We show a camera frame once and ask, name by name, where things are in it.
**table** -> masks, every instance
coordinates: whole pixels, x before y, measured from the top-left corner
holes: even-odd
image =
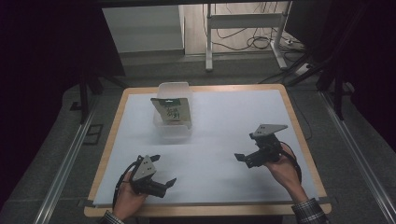
[[[322,182],[318,175],[318,171],[312,160],[308,146],[304,140],[298,120],[294,114],[290,99],[286,93],[285,88],[279,84],[271,85],[230,85],[230,86],[195,86],[191,87],[193,92],[198,91],[266,91],[278,90],[281,93],[283,103],[288,110],[292,126],[296,132],[299,144],[301,146],[304,158],[309,167],[309,171],[314,180],[314,184],[318,191],[319,198],[326,198],[327,194],[323,188]],[[129,94],[144,94],[155,93],[157,88],[130,88],[126,89],[121,97],[120,105],[117,110],[113,125],[110,130],[109,137],[106,142],[106,147],[100,161],[95,179],[92,183],[92,189],[88,200],[93,201],[98,187],[102,181],[107,162],[109,160],[112,147],[114,145],[117,131],[120,127],[120,120],[125,108]],[[328,214],[332,207],[329,203],[320,205],[323,211]],[[237,205],[145,205],[138,213],[139,217],[198,217],[198,216],[264,216],[264,215],[292,215],[291,204],[237,204]],[[95,208],[86,206],[84,213],[87,217],[100,217],[106,210],[111,210],[108,207]]]

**human hand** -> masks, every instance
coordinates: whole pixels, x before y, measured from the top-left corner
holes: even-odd
[[[281,143],[281,146],[284,151],[295,159],[294,154],[286,144]],[[295,203],[308,201],[308,197],[298,178],[297,171],[287,157],[282,155],[279,161],[266,162],[264,165],[270,170],[274,179],[288,191]]]
[[[114,205],[113,215],[121,220],[131,217],[139,210],[148,197],[147,194],[136,194],[129,183],[131,172],[128,172],[120,186],[119,196]]]

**cable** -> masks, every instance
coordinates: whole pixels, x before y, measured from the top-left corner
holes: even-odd
[[[311,124],[308,122],[308,119],[306,118],[305,114],[303,113],[303,111],[301,110],[301,108],[298,106],[296,99],[294,98],[292,92],[286,88],[286,91],[288,92],[289,96],[291,96],[291,99],[293,100],[294,104],[296,105],[296,108],[300,111],[300,114],[303,116],[305,123],[308,125],[308,130],[309,130],[309,136],[305,138],[305,141],[308,141],[309,139],[312,138],[313,134],[312,134],[312,127]]]
[[[204,22],[204,31],[205,31],[205,35],[207,36],[207,31],[206,31],[206,27],[205,27],[204,5],[202,5],[202,16],[203,16],[203,22]],[[244,50],[244,49],[249,49],[249,48],[256,48],[256,49],[266,49],[266,48],[268,48],[269,43],[270,43],[270,39],[269,39],[268,37],[265,37],[265,36],[255,36],[257,30],[258,30],[258,28],[256,28],[256,31],[254,32],[253,37],[251,37],[251,38],[249,38],[249,39],[247,40],[247,46],[246,46],[245,48],[234,49],[234,48],[231,48],[231,47],[229,47],[229,46],[226,46],[226,45],[223,45],[223,44],[220,44],[220,43],[217,43],[217,42],[213,42],[213,41],[212,41],[212,44],[214,44],[214,45],[219,45],[219,46],[222,46],[222,47],[224,47],[224,48],[226,48],[226,49],[232,49],[232,50]],[[266,40],[266,41],[268,42],[266,46],[264,46],[264,47],[258,47],[258,46],[256,46],[256,44],[255,44],[256,41],[263,41],[263,40]]]
[[[264,3],[259,3],[259,4],[255,7],[253,13],[254,13],[259,7],[262,7],[262,6],[263,6],[263,8],[261,9],[261,13],[264,13],[264,12],[265,12],[265,9],[267,9],[267,11],[269,12],[269,11],[270,11],[271,5],[272,5],[272,3],[270,3],[269,7],[267,7],[267,3],[266,3],[266,2],[265,2],[265,4],[264,4]],[[231,12],[231,10],[228,8],[228,4],[226,4],[226,8],[228,9],[228,11],[229,11],[231,14],[233,14],[233,13]],[[276,12],[276,8],[277,8],[277,2],[276,2],[276,4],[275,4],[274,13]],[[215,4],[215,13],[216,13],[216,12],[217,12],[217,4]],[[205,28],[204,5],[202,5],[202,14],[203,14],[205,35],[207,36],[207,31],[206,31],[206,28]],[[244,28],[244,29],[241,29],[241,30],[239,30],[239,31],[237,31],[237,32],[235,32],[235,33],[233,33],[233,34],[226,35],[226,36],[221,36],[221,35],[219,34],[219,29],[216,29],[216,31],[217,31],[218,37],[219,37],[220,39],[225,39],[225,38],[229,38],[229,37],[231,37],[231,36],[240,34],[240,33],[244,32],[244,31],[246,31],[247,29],[248,29],[248,28]],[[270,37],[267,37],[266,35],[268,35],[268,34],[266,34],[266,33],[264,33],[263,35],[256,36],[256,33],[257,33],[258,29],[259,29],[259,28],[256,28],[256,30],[255,30],[255,32],[254,32],[254,34],[253,34],[253,37],[251,37],[251,38],[249,38],[249,39],[247,40],[247,46],[246,46],[245,48],[235,49],[235,48],[231,48],[231,47],[226,46],[226,45],[224,45],[224,44],[220,44],[220,43],[213,42],[213,41],[212,41],[212,44],[214,44],[214,45],[219,45],[219,46],[222,46],[222,47],[224,47],[224,48],[226,48],[226,49],[231,49],[231,50],[244,50],[244,49],[249,49],[249,48],[253,48],[253,49],[267,49],[268,46],[270,45],[270,42],[273,40],[273,38],[272,38],[272,32],[273,32],[275,29],[274,29],[273,27],[271,28]],[[259,46],[256,44],[256,43],[259,42],[259,41],[260,41],[260,42],[265,41],[265,42],[267,42],[267,44],[266,44],[265,46],[263,46],[263,47],[259,47]],[[290,49],[290,48],[287,48],[287,47],[281,46],[281,45],[279,45],[279,48],[280,48],[281,50],[283,50],[283,51],[304,52],[304,49]]]
[[[258,82],[258,84],[262,84],[262,83],[264,83],[265,81],[267,81],[268,79],[273,78],[273,77],[285,75],[284,77],[282,77],[282,78],[285,78],[286,76],[289,76],[289,75],[292,74],[292,72],[294,71],[293,69],[294,69],[297,65],[299,65],[302,61],[306,60],[306,59],[309,57],[309,55],[310,55],[309,52],[304,52],[303,56],[301,56],[297,61],[295,61],[287,70],[284,70],[284,71],[282,71],[282,72],[280,72],[280,73],[278,73],[278,74],[275,74],[275,75],[272,75],[272,76],[270,76],[270,77],[267,77],[267,78],[263,79],[262,81]]]
[[[131,165],[129,165],[129,166],[125,169],[124,173],[122,173],[122,175],[120,176],[120,179],[119,179],[119,181],[118,181],[117,184],[116,184],[116,188],[114,189],[113,205],[112,205],[112,208],[113,208],[113,209],[114,209],[114,206],[116,205],[116,201],[117,201],[117,199],[118,199],[118,197],[119,197],[119,190],[120,190],[120,186],[121,186],[121,184],[122,184],[122,182],[123,182],[123,178],[126,176],[126,174],[128,173],[128,171],[129,171],[133,166],[136,166],[136,165],[137,165],[137,161],[134,161]]]
[[[288,158],[288,160],[291,162],[291,164],[293,164],[294,169],[295,169],[296,172],[297,172],[297,176],[298,176],[298,179],[300,180],[300,184],[301,184],[301,182],[302,182],[302,180],[303,180],[303,174],[302,174],[302,172],[301,172],[301,167],[300,167],[300,165],[299,165],[298,162],[297,162],[297,157],[296,157],[296,155],[294,154],[293,150],[291,149],[291,147],[290,147],[288,144],[286,144],[286,143],[284,143],[284,142],[280,142],[280,143],[285,144],[285,145],[290,149],[291,154],[293,154],[293,155],[291,156],[288,152],[286,152],[285,150],[283,150],[283,148],[280,150],[280,154],[281,154],[281,155],[284,155],[286,158]]]
[[[288,60],[289,62],[296,62],[297,60],[292,60],[290,58],[288,58],[288,56],[286,56],[288,53],[292,53],[292,52],[283,52],[283,58],[285,58],[286,60]]]
[[[285,36],[281,36],[281,38],[282,38],[282,39],[285,39],[285,40],[288,40]],[[301,44],[301,42],[300,42],[300,41],[297,41],[297,40],[293,40],[293,42],[294,42],[294,43]]]
[[[285,79],[287,76],[291,75],[292,72],[294,72],[294,67],[299,65],[303,60],[306,60],[310,55],[312,55],[313,52],[317,51],[321,46],[328,46],[330,43],[332,43],[334,41],[334,39],[336,38],[336,35],[340,32],[340,30],[342,29],[342,25],[338,24],[337,26],[335,26],[335,28],[332,30],[332,32],[326,36],[326,38],[324,38],[322,41],[320,41],[319,43],[317,43],[315,46],[309,48],[307,51],[304,52],[304,55],[299,58],[296,62],[293,63],[293,65],[288,68],[288,70],[286,70],[284,72],[284,74],[286,73],[286,75],[281,78],[282,79],[282,84],[285,84]]]

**black cable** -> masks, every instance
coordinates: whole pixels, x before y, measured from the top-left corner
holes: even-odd
[[[276,4],[275,4],[274,13],[275,13],[275,11],[276,11],[276,7],[277,7],[277,2],[276,2]]]
[[[207,31],[206,31],[206,27],[205,27],[204,5],[202,5],[202,15],[203,15],[203,21],[204,21],[204,31],[205,31],[205,35],[207,36]],[[257,36],[255,37],[254,35],[256,34],[257,30],[258,30],[258,28],[256,29],[255,33],[253,34],[253,37],[251,37],[250,39],[247,40],[247,46],[246,46],[245,48],[234,49],[234,48],[231,48],[231,47],[228,47],[228,46],[226,46],[226,45],[223,45],[223,44],[220,44],[220,43],[216,43],[216,42],[213,42],[213,41],[212,41],[212,44],[214,44],[214,45],[219,45],[219,46],[222,46],[222,47],[224,47],[224,48],[232,49],[232,50],[244,50],[244,49],[252,48],[252,46],[254,46],[254,47],[257,48],[257,49],[265,49],[265,48],[267,48],[267,47],[269,46],[269,43],[268,43],[265,47],[257,47],[257,46],[255,45],[255,42],[256,42],[256,41],[259,41],[259,40],[262,41],[263,39],[266,38],[266,37],[257,37]]]
[[[231,12],[231,10],[228,8],[228,5],[226,4],[225,6],[227,7],[227,9],[228,9],[228,11],[230,12],[230,14],[233,14],[233,13]],[[233,35],[237,35],[237,34],[243,32],[243,31],[245,31],[246,29],[247,29],[247,28],[241,29],[240,31],[238,31],[238,32],[236,32],[236,33],[233,33],[233,34],[231,34],[231,35],[227,35],[227,36],[221,36],[221,35],[219,34],[219,29],[216,29],[216,32],[218,33],[218,36],[219,36],[220,39],[225,39],[225,38],[231,37],[231,36],[233,36]]]
[[[113,206],[112,206],[113,209],[114,209],[114,206],[116,205],[117,198],[119,197],[119,190],[120,190],[120,186],[123,182],[123,178],[126,176],[128,171],[135,165],[137,165],[137,161],[134,161],[131,165],[129,165],[128,168],[125,169],[124,173],[120,176],[120,179],[116,184],[116,188],[114,189]]]
[[[332,30],[332,32],[326,36],[326,38],[324,38],[322,41],[320,41],[319,43],[317,43],[315,46],[309,48],[308,50],[306,50],[304,52],[304,55],[299,58],[296,62],[294,62],[291,67],[289,67],[287,70],[281,72],[280,74],[285,74],[284,77],[282,77],[282,84],[284,84],[284,80],[287,76],[291,75],[294,72],[294,67],[299,65],[302,61],[306,60],[308,57],[310,57],[310,55],[312,55],[313,52],[315,52],[316,50],[318,50],[318,48],[320,48],[321,46],[327,46],[330,43],[332,43],[334,41],[334,39],[336,38],[336,35],[340,32],[340,30],[342,29],[342,26],[339,24],[338,26],[335,26],[335,28]]]
[[[293,69],[297,65],[299,65],[302,61],[306,60],[309,57],[309,55],[310,55],[309,53],[304,52],[303,56],[301,56],[297,61],[295,61],[288,69],[286,69],[278,74],[275,74],[273,76],[267,77],[267,78],[263,79],[262,81],[258,82],[258,84],[263,84],[265,81],[267,81],[268,79],[273,78],[273,77],[278,77],[278,76],[282,76],[282,75],[284,75],[286,77],[286,76],[292,74],[292,72],[294,71]]]
[[[288,53],[292,53],[292,52],[283,52],[283,58],[285,58],[286,60],[288,60],[289,62],[296,62],[297,60],[292,60],[291,58],[288,58],[288,56],[286,56]]]
[[[256,8],[254,8],[253,13],[255,13],[256,10],[257,10],[257,8],[259,8],[259,6],[261,6],[261,5],[262,5],[262,3],[259,3],[259,4],[256,6]]]
[[[267,12],[270,12],[271,5],[272,5],[272,2],[270,2],[270,6],[268,7],[268,11]]]
[[[312,127],[311,124],[308,122],[308,119],[306,118],[305,114],[303,113],[303,111],[301,110],[301,108],[298,106],[296,99],[293,96],[293,93],[291,92],[291,90],[289,90],[288,88],[286,88],[286,91],[288,92],[288,95],[291,96],[291,99],[293,100],[294,104],[296,105],[296,108],[298,109],[298,111],[300,111],[300,114],[303,116],[305,123],[308,125],[308,130],[309,130],[309,136],[305,138],[305,141],[308,141],[309,139],[312,138],[313,134],[312,134]]]
[[[300,180],[300,183],[301,183],[301,182],[303,181],[303,173],[301,172],[301,167],[300,167],[300,165],[299,165],[298,162],[297,162],[297,157],[296,157],[296,155],[294,154],[293,149],[291,149],[291,147],[290,147],[288,144],[284,143],[284,142],[280,142],[280,143],[285,144],[285,145],[290,149],[291,154],[293,154],[293,155],[291,156],[288,152],[286,152],[285,150],[283,150],[283,148],[280,150],[280,154],[282,154],[282,155],[284,155],[286,158],[288,158],[289,161],[293,164],[294,169],[295,169],[296,172],[297,172],[298,179]]]
[[[267,7],[267,2],[265,2],[264,8],[262,9],[262,13],[265,12],[265,8]]]
[[[274,30],[274,28],[271,27],[271,35],[270,35],[270,40],[272,40],[272,31]]]
[[[282,81],[280,81],[280,84],[282,84],[283,85],[283,83],[284,83],[284,81],[285,81],[285,78],[286,78],[286,76],[287,75],[285,75],[285,76],[283,76],[282,78],[280,78],[280,79],[278,79],[275,83],[278,83],[280,80],[282,80]]]
[[[281,44],[279,44],[279,49],[282,49],[283,51],[288,51],[288,52],[304,52],[305,51],[305,49],[291,49],[291,48],[288,48]]]

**transparent plastic box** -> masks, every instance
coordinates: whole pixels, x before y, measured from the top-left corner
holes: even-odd
[[[188,82],[164,82],[158,88],[157,98],[159,99],[175,99],[187,98],[189,101],[190,114],[192,108],[192,91]],[[191,136],[192,131],[192,116],[191,122],[183,122],[183,124],[168,125],[163,124],[163,119],[160,113],[154,108],[154,125],[158,130],[160,136],[163,138],[186,138]]]

